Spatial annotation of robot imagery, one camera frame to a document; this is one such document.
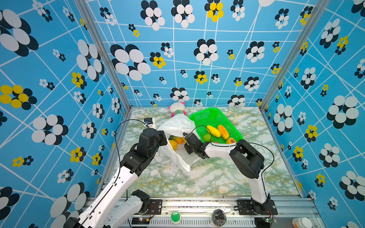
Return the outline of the white plastic bag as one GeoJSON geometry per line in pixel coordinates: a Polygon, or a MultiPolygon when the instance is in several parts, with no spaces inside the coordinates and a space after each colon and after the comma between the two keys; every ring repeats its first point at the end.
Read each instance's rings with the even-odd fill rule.
{"type": "Polygon", "coordinates": [[[167,145],[161,146],[159,152],[167,156],[179,169],[188,173],[191,166],[199,160],[194,154],[188,154],[184,145],[186,144],[184,133],[191,133],[195,128],[195,123],[184,114],[176,114],[166,120],[158,127],[158,131],[163,131],[167,138],[167,145]]]}

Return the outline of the yellow lemon fruit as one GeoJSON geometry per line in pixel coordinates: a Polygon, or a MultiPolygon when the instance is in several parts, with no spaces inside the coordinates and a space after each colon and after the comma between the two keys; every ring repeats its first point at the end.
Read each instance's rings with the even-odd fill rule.
{"type": "Polygon", "coordinates": [[[221,132],[217,128],[215,128],[215,127],[213,127],[211,125],[208,125],[207,126],[207,129],[209,130],[209,132],[210,132],[210,134],[212,136],[215,136],[217,138],[220,138],[221,137],[221,132]]]}

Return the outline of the yellow red peach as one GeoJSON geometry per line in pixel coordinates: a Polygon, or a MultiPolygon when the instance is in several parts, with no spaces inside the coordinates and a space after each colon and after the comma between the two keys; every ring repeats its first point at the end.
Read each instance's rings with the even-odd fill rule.
{"type": "Polygon", "coordinates": [[[234,144],[234,143],[237,143],[237,141],[235,139],[233,139],[232,137],[230,137],[226,140],[226,144],[234,144]]]}

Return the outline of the green lime fruit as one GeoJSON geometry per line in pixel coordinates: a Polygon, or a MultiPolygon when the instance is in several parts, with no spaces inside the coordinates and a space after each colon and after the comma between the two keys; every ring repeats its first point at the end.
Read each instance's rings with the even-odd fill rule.
{"type": "Polygon", "coordinates": [[[204,142],[212,142],[213,136],[211,134],[205,134],[202,138],[204,142]]]}

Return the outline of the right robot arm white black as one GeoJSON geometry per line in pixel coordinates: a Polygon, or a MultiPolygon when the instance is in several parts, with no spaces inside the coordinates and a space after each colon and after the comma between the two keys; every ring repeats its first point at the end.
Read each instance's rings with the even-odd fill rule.
{"type": "Polygon", "coordinates": [[[194,133],[186,134],[184,145],[189,154],[196,154],[200,158],[230,158],[241,174],[249,180],[252,193],[252,203],[265,206],[269,201],[262,173],[264,171],[264,157],[249,142],[240,139],[231,144],[202,142],[194,133]]]}

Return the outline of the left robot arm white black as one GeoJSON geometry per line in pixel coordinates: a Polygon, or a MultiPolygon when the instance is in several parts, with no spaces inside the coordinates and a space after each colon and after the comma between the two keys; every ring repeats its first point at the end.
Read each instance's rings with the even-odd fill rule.
{"type": "Polygon", "coordinates": [[[117,203],[151,163],[159,147],[167,143],[164,131],[144,129],[138,143],[125,154],[120,168],[99,196],[77,218],[68,218],[64,227],[118,228],[133,215],[147,212],[150,196],[141,190],[134,191],[123,204],[117,203]]]}

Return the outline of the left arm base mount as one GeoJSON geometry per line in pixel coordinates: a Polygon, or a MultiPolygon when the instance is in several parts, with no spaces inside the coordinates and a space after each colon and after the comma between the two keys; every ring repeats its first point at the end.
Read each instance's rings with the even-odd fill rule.
{"type": "Polygon", "coordinates": [[[140,210],[136,213],[139,215],[161,215],[162,212],[162,200],[152,199],[150,196],[142,190],[136,190],[131,193],[131,196],[136,196],[142,203],[140,210]]]}

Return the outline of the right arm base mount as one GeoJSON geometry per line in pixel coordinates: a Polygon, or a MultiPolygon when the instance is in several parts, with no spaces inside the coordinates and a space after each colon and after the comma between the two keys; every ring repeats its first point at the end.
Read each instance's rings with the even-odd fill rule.
{"type": "Polygon", "coordinates": [[[240,215],[278,215],[277,207],[271,199],[267,199],[263,204],[252,199],[239,199],[233,209],[240,215]]]}

